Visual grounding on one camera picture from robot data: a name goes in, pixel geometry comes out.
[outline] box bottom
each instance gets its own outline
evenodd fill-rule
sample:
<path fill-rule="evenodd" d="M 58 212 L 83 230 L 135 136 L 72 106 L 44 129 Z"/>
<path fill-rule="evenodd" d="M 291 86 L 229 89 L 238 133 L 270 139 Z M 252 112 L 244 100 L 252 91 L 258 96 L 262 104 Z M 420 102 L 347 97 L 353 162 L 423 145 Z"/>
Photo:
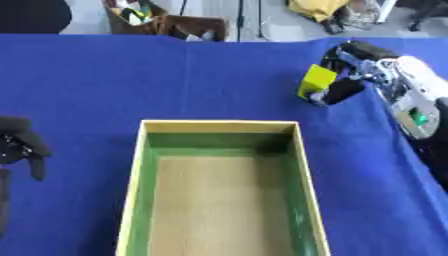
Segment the box bottom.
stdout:
<path fill-rule="evenodd" d="M 293 255 L 275 156 L 160 156 L 148 255 Z"/>

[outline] green light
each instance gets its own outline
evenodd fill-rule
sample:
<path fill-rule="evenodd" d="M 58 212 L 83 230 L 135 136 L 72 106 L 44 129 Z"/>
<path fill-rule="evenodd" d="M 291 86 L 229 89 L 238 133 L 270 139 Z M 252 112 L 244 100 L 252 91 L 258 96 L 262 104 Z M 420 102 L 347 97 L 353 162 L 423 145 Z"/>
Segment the green light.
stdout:
<path fill-rule="evenodd" d="M 420 112 L 417 108 L 412 108 L 409 111 L 409 116 L 417 126 L 422 126 L 429 121 L 428 117 L 423 115 L 422 112 Z"/>

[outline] cardboard box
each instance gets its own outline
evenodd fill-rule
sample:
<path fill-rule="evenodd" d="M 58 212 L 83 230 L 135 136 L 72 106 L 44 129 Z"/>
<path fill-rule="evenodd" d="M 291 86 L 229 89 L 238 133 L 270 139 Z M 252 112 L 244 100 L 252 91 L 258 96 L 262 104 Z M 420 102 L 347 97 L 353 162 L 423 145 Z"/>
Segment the cardboard box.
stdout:
<path fill-rule="evenodd" d="M 142 121 L 116 255 L 330 255 L 298 124 Z"/>

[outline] box rim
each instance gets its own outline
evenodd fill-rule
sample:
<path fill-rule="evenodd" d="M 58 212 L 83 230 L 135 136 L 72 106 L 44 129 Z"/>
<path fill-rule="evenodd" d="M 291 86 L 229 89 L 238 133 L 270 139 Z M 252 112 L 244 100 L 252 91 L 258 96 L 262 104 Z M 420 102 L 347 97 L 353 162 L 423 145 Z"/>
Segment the box rim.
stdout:
<path fill-rule="evenodd" d="M 148 124 L 166 123 L 166 124 L 283 124 L 293 126 L 293 140 L 296 155 L 300 165 L 301 183 L 305 186 L 305 197 L 307 198 L 308 208 L 312 213 L 310 218 L 312 221 L 313 234 L 318 241 L 316 247 L 320 256 L 330 256 L 330 249 L 325 233 L 325 228 L 322 222 L 322 217 L 319 210 L 319 204 L 316 198 L 316 193 L 311 177 L 311 172 L 308 167 L 308 160 L 306 158 L 305 147 L 300 132 L 300 125 L 296 121 L 249 121 L 249 120 L 142 120 L 139 126 L 137 142 L 134 151 L 133 164 L 131 168 L 131 175 L 129 178 L 129 185 L 126 193 L 125 205 L 123 208 L 123 216 L 120 223 L 120 231 L 118 236 L 118 243 L 116 249 L 116 256 L 126 256 L 128 244 L 130 239 L 130 231 L 134 209 L 137 203 L 137 191 L 139 179 L 141 174 L 141 165 L 143 157 L 143 148 L 145 146 L 146 136 L 148 131 Z"/>

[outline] table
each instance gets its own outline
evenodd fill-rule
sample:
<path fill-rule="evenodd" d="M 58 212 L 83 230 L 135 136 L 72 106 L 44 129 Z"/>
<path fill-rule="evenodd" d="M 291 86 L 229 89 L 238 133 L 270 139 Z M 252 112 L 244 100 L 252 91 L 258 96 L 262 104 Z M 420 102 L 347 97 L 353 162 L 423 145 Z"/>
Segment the table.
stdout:
<path fill-rule="evenodd" d="M 299 121 L 333 255 L 446 255 L 447 195 L 374 91 L 331 108 L 295 95 L 342 40 L 0 36 L 1 114 L 29 117 L 54 151 L 41 183 L 26 162 L 11 166 L 0 255 L 113 255 L 144 118 Z M 367 41 L 448 77 L 448 39 Z"/>

